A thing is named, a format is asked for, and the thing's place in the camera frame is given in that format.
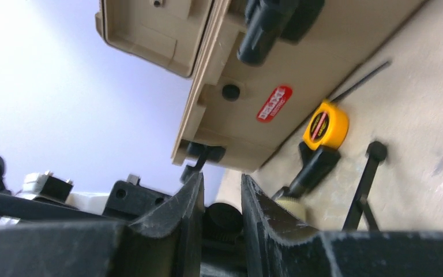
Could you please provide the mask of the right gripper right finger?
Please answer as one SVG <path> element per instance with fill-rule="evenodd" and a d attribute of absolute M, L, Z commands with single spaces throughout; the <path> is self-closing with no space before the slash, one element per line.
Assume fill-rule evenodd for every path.
<path fill-rule="evenodd" d="M 320 231 L 241 176 L 249 276 L 443 276 L 443 231 Z"/>

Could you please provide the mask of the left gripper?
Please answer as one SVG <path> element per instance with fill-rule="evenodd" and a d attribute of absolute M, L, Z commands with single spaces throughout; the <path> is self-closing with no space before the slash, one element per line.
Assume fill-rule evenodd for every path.
<path fill-rule="evenodd" d="M 102 216 L 132 222 L 171 197 L 172 195 L 141 186 L 139 182 L 133 184 L 119 180 L 111 189 Z"/>

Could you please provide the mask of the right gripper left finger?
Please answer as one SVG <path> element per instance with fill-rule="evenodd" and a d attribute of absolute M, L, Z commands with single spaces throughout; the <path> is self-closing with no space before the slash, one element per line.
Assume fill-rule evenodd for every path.
<path fill-rule="evenodd" d="M 199 276 L 204 177 L 133 223 L 0 193 L 0 276 Z"/>

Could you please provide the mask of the cream microphone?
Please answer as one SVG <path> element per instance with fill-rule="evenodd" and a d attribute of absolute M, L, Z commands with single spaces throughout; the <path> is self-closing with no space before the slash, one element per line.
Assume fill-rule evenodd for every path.
<path fill-rule="evenodd" d="M 300 199 L 292 198 L 292 197 L 280 197 L 275 200 L 275 202 L 280 205 L 283 209 L 285 209 L 288 213 L 290 213 L 295 218 L 299 219 L 302 222 L 305 222 L 307 219 L 307 208 L 300 201 Z"/>

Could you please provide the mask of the black tripod microphone stand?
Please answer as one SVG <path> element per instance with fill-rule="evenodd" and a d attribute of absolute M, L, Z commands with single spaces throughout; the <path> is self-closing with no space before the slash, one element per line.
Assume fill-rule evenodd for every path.
<path fill-rule="evenodd" d="M 377 231 L 377 224 L 365 200 L 365 194 L 370 189 L 378 165 L 386 159 L 388 149 L 385 144 L 374 141 L 369 144 L 367 155 L 368 161 L 344 223 L 344 231 Z M 199 276 L 249 276 L 243 214 L 229 204 L 214 203 L 204 208 Z"/>

